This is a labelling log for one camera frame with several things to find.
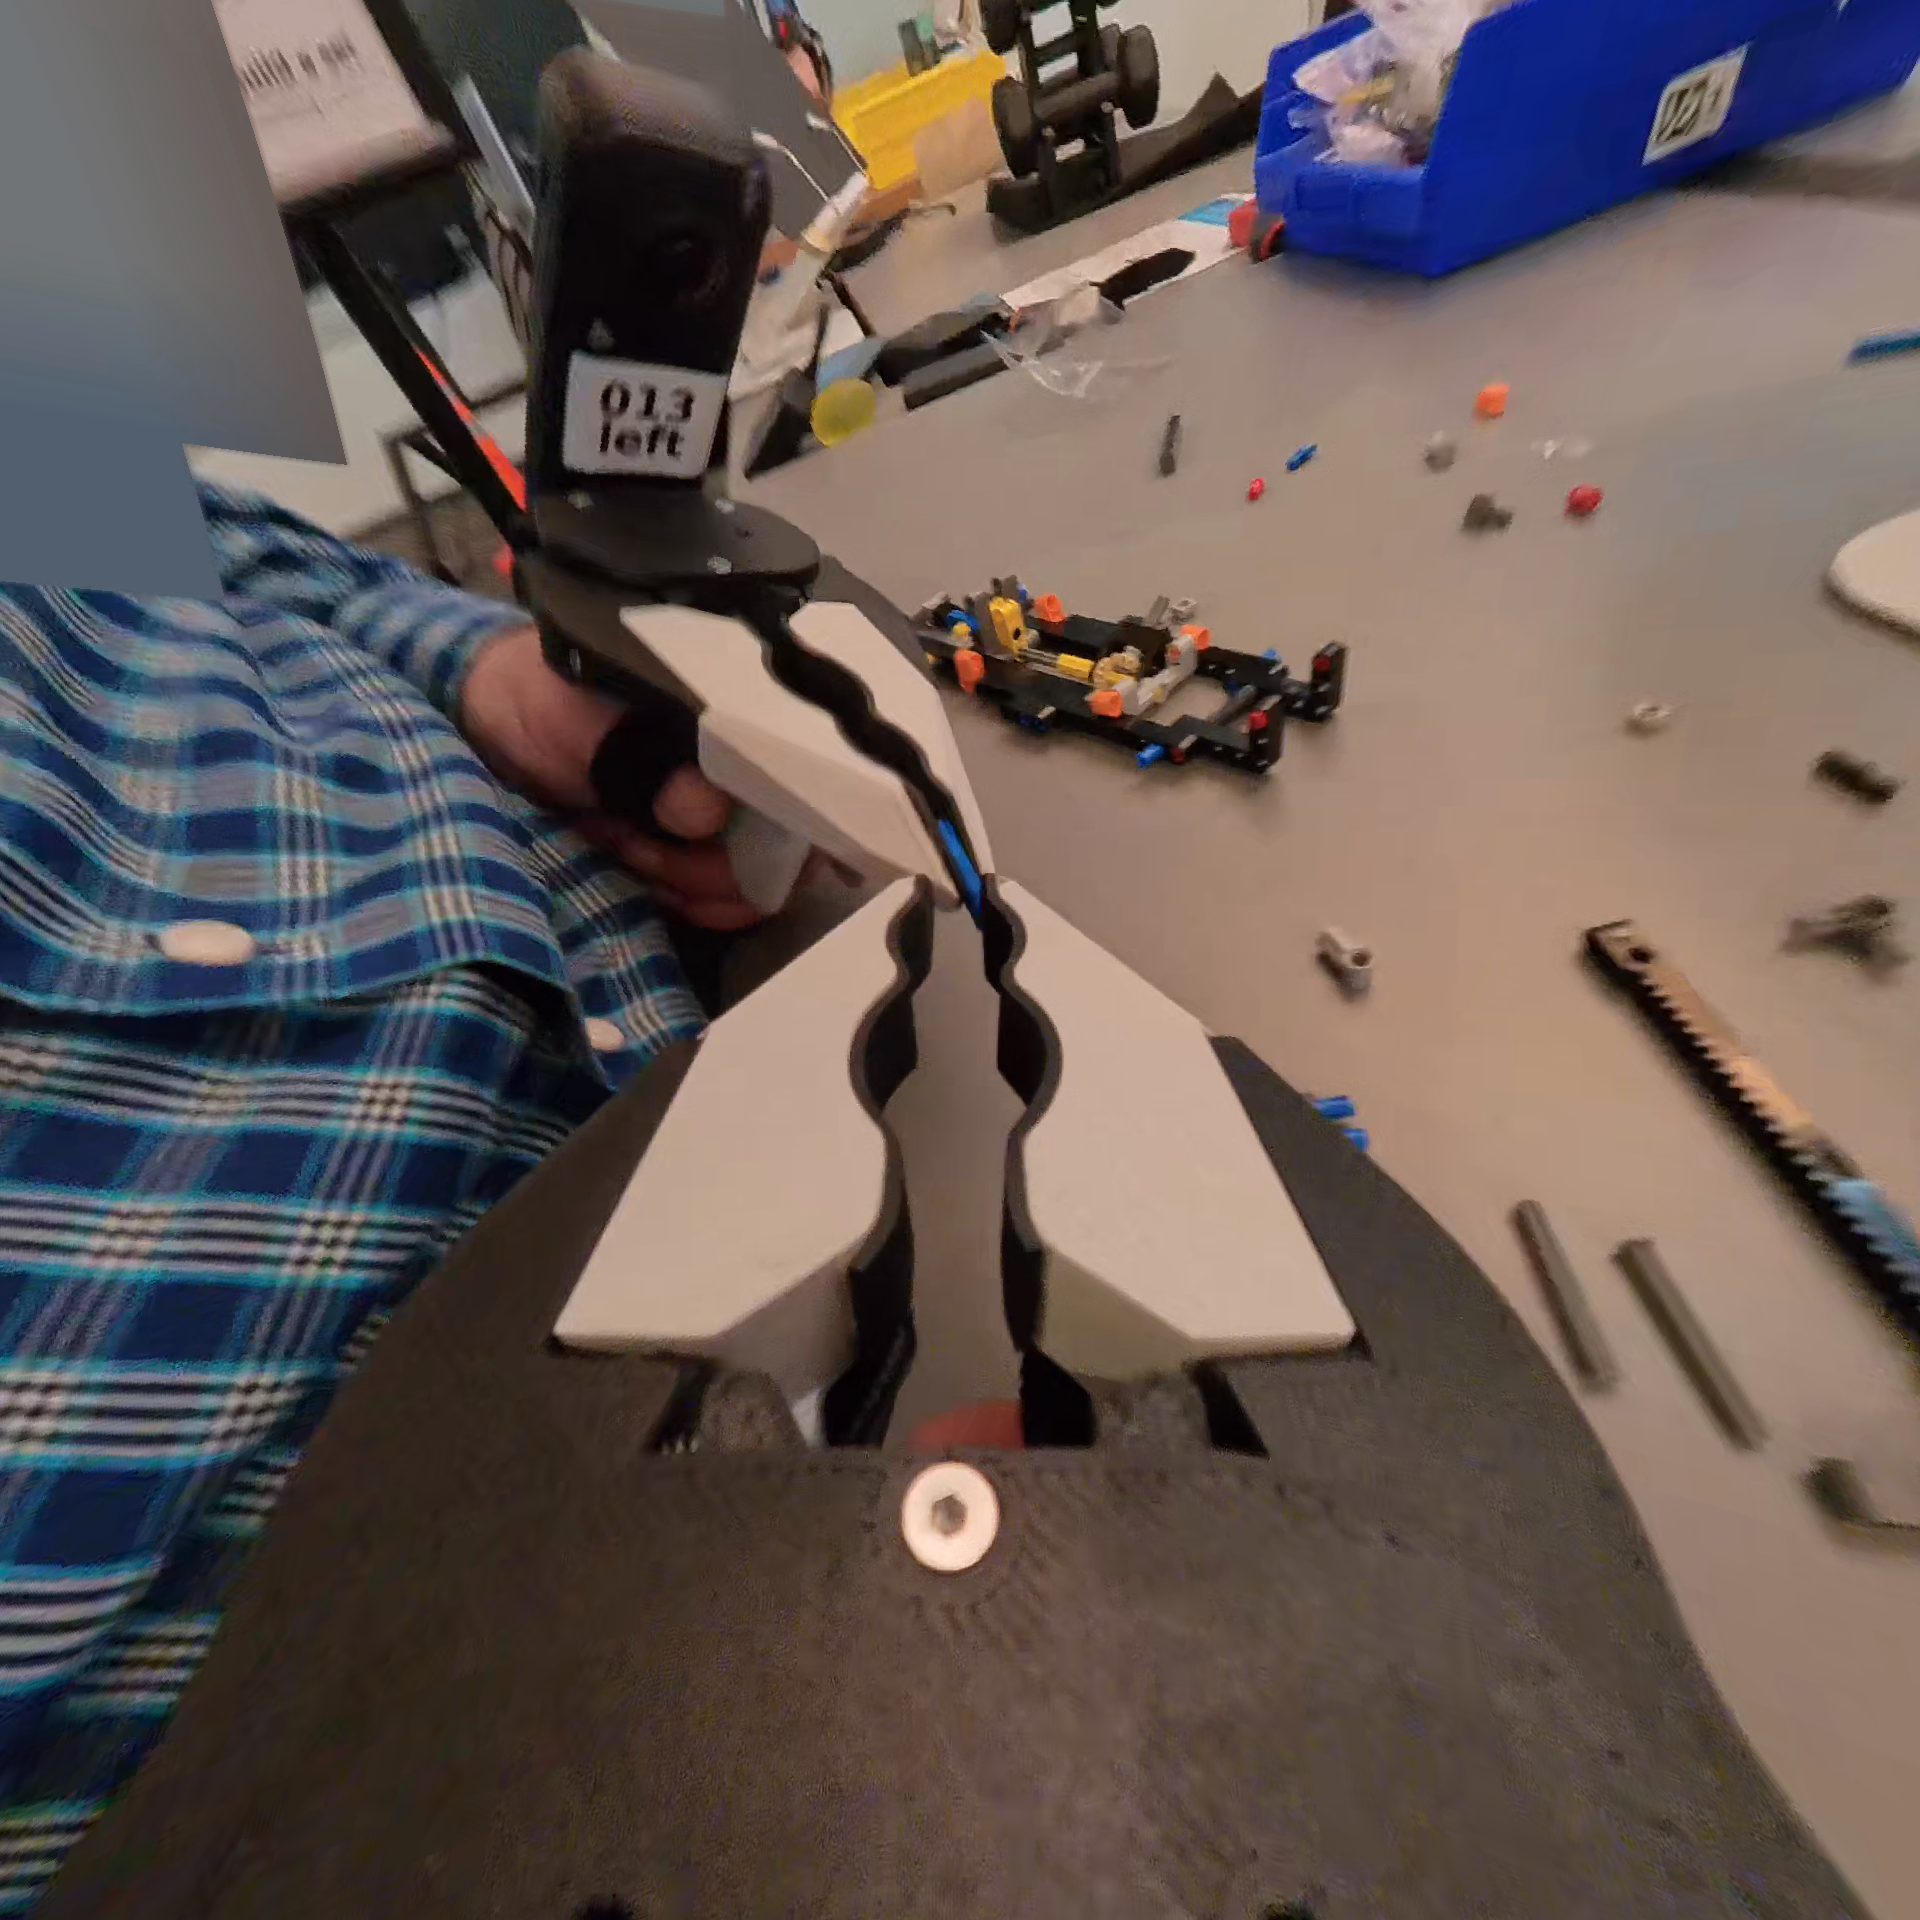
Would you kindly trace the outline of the black flat device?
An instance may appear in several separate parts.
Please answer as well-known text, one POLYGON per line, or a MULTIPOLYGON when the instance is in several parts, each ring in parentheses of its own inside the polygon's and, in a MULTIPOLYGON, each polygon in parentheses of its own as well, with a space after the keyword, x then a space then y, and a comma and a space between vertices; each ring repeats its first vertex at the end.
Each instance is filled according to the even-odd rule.
POLYGON ((916 414, 1005 374, 1009 324, 999 303, 945 310, 883 340, 870 378, 916 414))

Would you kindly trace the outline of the black and orange stand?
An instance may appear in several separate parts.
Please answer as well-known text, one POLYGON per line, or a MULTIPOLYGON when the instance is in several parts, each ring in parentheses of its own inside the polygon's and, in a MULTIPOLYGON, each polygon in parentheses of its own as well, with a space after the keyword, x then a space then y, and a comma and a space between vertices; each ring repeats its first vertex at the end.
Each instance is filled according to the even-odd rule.
POLYGON ((483 428, 456 375, 427 340, 391 278, 371 268, 351 249, 340 219, 296 214, 281 223, 289 244, 311 259, 348 320, 413 410, 443 472, 492 521, 503 550, 519 555, 532 539, 523 476, 483 428))

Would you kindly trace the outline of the clear bags of lego parts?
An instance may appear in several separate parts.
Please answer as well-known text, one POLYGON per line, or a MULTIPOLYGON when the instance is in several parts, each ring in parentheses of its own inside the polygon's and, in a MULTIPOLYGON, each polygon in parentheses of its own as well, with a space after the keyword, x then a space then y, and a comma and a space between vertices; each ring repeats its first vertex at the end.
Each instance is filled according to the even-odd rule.
POLYGON ((1328 4, 1324 22, 1363 28, 1292 74, 1287 127, 1324 163, 1412 170, 1424 166, 1462 42, 1507 3, 1328 4))

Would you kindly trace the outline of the black lego chassis assembly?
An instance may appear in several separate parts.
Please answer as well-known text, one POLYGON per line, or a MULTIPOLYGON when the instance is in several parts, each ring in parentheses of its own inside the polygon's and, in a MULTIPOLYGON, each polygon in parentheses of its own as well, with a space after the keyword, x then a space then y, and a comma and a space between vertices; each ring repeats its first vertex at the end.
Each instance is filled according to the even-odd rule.
POLYGON ((1263 649, 1219 644, 1191 601, 1107 620, 1064 611, 1000 577, 971 598, 939 598, 913 615, 935 678, 1031 736, 1073 731, 1140 770, 1211 762, 1269 780, 1288 724, 1324 727, 1344 706, 1350 649, 1316 647, 1302 674, 1263 649))

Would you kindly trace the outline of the white tray with clear lid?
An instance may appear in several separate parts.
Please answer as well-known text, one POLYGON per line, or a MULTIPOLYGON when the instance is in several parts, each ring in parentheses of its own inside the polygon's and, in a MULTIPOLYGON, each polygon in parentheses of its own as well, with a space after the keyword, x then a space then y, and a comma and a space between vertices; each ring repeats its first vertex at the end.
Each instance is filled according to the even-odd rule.
POLYGON ((1918 639, 1920 510, 1876 521, 1845 543, 1827 569, 1831 599, 1880 627, 1918 639))

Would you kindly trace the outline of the black lego gear rack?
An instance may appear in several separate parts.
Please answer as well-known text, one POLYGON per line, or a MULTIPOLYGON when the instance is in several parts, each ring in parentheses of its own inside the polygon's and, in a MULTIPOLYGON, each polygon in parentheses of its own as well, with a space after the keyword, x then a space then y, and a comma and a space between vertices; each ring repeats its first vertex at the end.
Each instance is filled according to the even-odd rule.
POLYGON ((1915 1228, 1884 1187, 1790 1098, 1689 976, 1631 920, 1582 934, 1593 971, 1630 1002, 1699 1090, 1739 1129, 1838 1258, 1918 1340, 1915 1228))

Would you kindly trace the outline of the black dumbbell rack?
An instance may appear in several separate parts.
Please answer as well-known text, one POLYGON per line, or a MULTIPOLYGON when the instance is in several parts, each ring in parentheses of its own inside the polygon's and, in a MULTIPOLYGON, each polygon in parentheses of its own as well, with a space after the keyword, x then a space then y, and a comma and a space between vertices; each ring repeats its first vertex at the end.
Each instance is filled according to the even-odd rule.
POLYGON ((1119 137, 1148 130, 1160 110, 1160 56, 1151 30, 1110 23, 1108 3, 1062 3, 1064 28, 1039 34, 1053 3, 979 3, 975 23, 1014 72, 992 84, 1000 171, 988 214, 1032 233, 1119 190, 1119 137))

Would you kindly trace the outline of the dark grey lego connector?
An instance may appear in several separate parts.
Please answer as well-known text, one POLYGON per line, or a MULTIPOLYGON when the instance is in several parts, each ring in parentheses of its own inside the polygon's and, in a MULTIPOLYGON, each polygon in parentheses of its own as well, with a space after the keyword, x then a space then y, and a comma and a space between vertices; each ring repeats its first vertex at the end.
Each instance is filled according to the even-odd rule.
POLYGON ((1902 907, 1885 896, 1855 896, 1787 924, 1790 954, 1831 954, 1870 974, 1894 974, 1910 961, 1902 907))

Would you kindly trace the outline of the blue storage bin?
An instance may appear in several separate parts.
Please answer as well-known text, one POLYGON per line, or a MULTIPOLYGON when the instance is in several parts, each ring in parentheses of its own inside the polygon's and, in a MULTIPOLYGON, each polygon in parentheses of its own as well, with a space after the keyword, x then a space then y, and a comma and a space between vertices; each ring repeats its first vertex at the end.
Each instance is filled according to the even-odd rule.
POLYGON ((1359 14, 1265 63, 1255 200, 1294 254, 1424 279, 1867 106, 1909 83, 1915 3, 1524 3, 1469 25, 1424 163, 1315 158, 1294 84, 1359 14))

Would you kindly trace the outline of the clear plastic bag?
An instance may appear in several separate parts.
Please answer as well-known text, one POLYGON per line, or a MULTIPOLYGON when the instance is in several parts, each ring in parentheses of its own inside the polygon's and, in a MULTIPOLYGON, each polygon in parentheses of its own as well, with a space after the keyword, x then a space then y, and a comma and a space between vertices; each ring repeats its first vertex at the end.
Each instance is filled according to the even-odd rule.
POLYGON ((1051 315, 1024 315, 985 340, 997 361, 1062 400, 1108 400, 1169 374, 1169 355, 1115 352, 1118 328, 1060 328, 1051 315))

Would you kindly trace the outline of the person's plaid shirt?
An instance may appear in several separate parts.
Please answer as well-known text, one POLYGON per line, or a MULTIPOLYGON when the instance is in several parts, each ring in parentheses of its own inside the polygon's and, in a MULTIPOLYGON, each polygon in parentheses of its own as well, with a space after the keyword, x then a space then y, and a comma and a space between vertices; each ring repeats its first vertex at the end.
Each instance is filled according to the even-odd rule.
POLYGON ((532 974, 4 1002, 4 1916, 149 1759, 397 1303, 700 1006, 640 884, 534 849, 532 974))

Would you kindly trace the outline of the yellow storage bin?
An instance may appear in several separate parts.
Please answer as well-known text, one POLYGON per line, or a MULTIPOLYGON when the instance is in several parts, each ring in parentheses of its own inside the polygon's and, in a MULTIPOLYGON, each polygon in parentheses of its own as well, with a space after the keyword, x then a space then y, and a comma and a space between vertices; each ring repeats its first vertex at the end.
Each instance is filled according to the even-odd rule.
POLYGON ((1008 74, 1008 63, 985 46, 949 56, 919 75, 897 65, 839 84, 832 122, 852 146, 870 190, 886 194, 919 177, 919 135, 950 112, 988 103, 995 83, 1008 74))

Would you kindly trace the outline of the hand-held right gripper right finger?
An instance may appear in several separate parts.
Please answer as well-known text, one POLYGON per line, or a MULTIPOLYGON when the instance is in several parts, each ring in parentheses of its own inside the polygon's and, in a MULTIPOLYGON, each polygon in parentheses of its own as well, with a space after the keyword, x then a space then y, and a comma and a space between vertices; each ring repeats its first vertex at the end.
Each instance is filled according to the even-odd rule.
POLYGON ((1207 1442, 1227 1368, 1355 1356, 1209 1030, 1014 880, 981 884, 981 948, 1020 1099, 999 1271, 1024 1442, 1089 1449, 1156 1386, 1207 1442))

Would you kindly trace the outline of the person's left forearm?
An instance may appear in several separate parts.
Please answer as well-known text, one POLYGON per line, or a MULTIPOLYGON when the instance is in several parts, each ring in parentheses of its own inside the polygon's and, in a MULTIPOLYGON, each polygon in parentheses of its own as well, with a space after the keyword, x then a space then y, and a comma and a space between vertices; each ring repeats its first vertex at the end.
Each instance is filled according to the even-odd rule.
POLYGON ((201 604, 3 590, 4 1000, 104 1018, 573 992, 557 844, 456 724, 500 604, 201 486, 201 604))

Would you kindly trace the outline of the dark grey lego beam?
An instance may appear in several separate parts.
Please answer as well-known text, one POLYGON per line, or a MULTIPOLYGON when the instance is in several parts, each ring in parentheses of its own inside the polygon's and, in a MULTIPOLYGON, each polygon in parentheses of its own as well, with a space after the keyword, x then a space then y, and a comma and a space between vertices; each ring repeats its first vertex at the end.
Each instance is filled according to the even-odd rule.
POLYGON ((1814 1459, 1804 1473, 1804 1487, 1816 1511, 1841 1536, 1855 1543, 1918 1554, 1915 1513, 1896 1515, 1888 1511, 1852 1459, 1814 1459))

